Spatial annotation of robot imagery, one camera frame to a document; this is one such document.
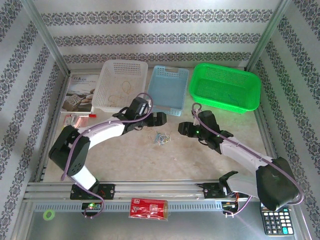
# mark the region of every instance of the white wall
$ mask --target white wall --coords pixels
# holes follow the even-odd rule
[[[254,71],[273,144],[305,193],[312,239],[320,239],[320,1],[294,0]]]
[[[245,67],[279,0],[37,0],[71,69],[108,59]]]
[[[10,239],[64,77],[18,0],[0,0],[0,240]]]

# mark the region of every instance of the floral pattern stripe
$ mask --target floral pattern stripe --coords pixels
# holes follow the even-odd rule
[[[284,16],[277,26],[283,40],[288,47],[296,66],[299,68],[301,75],[304,77],[315,103],[320,109],[320,74],[315,68],[314,63],[310,60],[307,51],[303,47],[292,25]]]
[[[287,159],[290,163],[291,169],[295,176],[295,179],[299,183],[299,185],[303,188],[305,198],[304,204],[306,206],[306,210],[308,212],[308,216],[312,221],[312,226],[315,228],[315,234],[317,238],[320,239],[320,211],[319,206],[317,204],[316,198],[313,196],[313,191],[311,190],[311,185],[306,174],[306,171],[302,167],[300,156],[297,154],[297,148],[291,134],[289,132],[287,122],[283,116],[283,112],[281,110],[280,104],[277,100],[276,94],[271,85],[271,81],[269,79],[267,70],[261,60],[261,58],[257,61],[255,65],[258,75],[261,79],[262,86],[266,93],[268,102],[270,104],[273,117],[276,121],[277,128],[281,135],[281,139],[283,141],[284,149],[287,153]]]
[[[16,49],[7,63],[3,73],[0,77],[0,111],[2,106],[5,104],[6,98],[8,97],[13,83],[15,83],[18,73],[21,70],[22,64],[25,62],[27,54],[31,46],[33,45],[38,31],[35,25],[30,22],[25,29],[22,38],[20,39]]]
[[[320,6],[315,0],[294,0],[305,21],[320,41]]]
[[[299,100],[295,86],[288,75],[275,44],[271,40],[265,46],[265,50],[272,62],[273,68],[276,72],[278,80],[280,81],[286,99],[291,107],[292,114],[294,115],[296,123],[300,129],[304,143],[308,147],[308,152],[311,155],[311,159],[314,161],[314,167],[318,170],[318,174],[320,174],[320,142],[316,137],[315,130],[313,129],[310,120],[307,117],[304,106]]]
[[[23,8],[19,0],[7,0],[0,9],[0,43],[5,38],[6,33],[11,28],[21,9]]]
[[[267,23],[271,9],[195,9],[55,12],[41,14],[47,26],[140,23]]]
[[[45,68],[49,55],[50,51],[48,47],[44,45],[24,87],[18,105],[16,106],[16,110],[11,119],[12,121],[9,123],[9,126],[6,130],[6,135],[4,135],[2,140],[3,142],[0,146],[0,180],[2,179],[3,173],[6,171],[6,165],[11,157],[13,147],[18,139],[20,129],[24,123],[27,111],[37,89],[38,82],[41,78],[41,74]]]
[[[151,52],[64,55],[67,64],[104,63],[110,59],[138,60],[143,62],[182,61],[247,61],[250,52]]]
[[[56,36],[58,47],[135,44],[256,44],[259,33],[155,33]]]
[[[12,186],[10,187],[9,195],[6,197],[7,201],[4,204],[4,211],[2,211],[1,218],[0,218],[0,225],[1,225],[0,239],[7,239],[6,230],[11,224],[12,217],[14,216],[13,211],[17,206],[17,201],[19,199],[19,196],[24,191],[22,189],[22,186],[25,181],[27,169],[29,167],[29,163],[32,158],[33,151],[35,150],[37,138],[50,103],[50,97],[53,92],[54,86],[56,84],[58,73],[59,73],[59,67],[55,64],[50,73],[50,77],[48,79],[48,82],[44,89],[40,103],[38,105],[38,109],[34,117],[33,124],[31,126],[29,135],[27,137],[27,142],[25,143],[23,153],[19,160],[19,166],[16,169],[16,172],[14,174],[14,178],[13,178],[14,181],[12,182]]]

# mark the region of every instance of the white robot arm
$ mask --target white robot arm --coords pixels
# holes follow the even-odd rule
[[[201,144],[232,158],[252,173],[251,176],[245,176],[231,171],[220,177],[219,186],[226,196],[236,192],[247,194],[259,198],[268,209],[276,211],[299,195],[295,184],[271,166],[277,166],[294,179],[284,158],[273,159],[245,146],[232,133],[220,130],[214,114],[209,110],[199,112],[197,117],[203,125],[217,134],[202,124],[194,125],[192,122],[181,122],[178,127],[179,133],[189,138],[198,138]]]
[[[149,104],[145,99],[136,97],[130,107],[123,108],[108,120],[96,124],[94,127],[88,126],[76,129],[71,125],[66,126],[53,144],[49,157],[62,170],[65,170],[75,139],[84,133],[74,147],[67,175],[86,190],[95,192],[94,188],[99,184],[99,181],[85,166],[88,150],[105,140],[121,136],[135,128],[164,125],[167,122],[167,116],[163,112],[151,113],[147,118],[139,121],[146,115],[145,111],[149,108],[148,106]]]

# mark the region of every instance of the basket handle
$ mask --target basket handle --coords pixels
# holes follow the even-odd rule
[[[170,72],[170,73],[177,73],[179,72],[179,68],[178,67],[173,67],[173,66],[166,66],[164,69],[166,72]]]

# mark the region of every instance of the blue plastic basket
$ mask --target blue plastic basket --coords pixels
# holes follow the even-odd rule
[[[147,93],[153,99],[153,112],[180,116],[184,108],[189,70],[156,65]]]

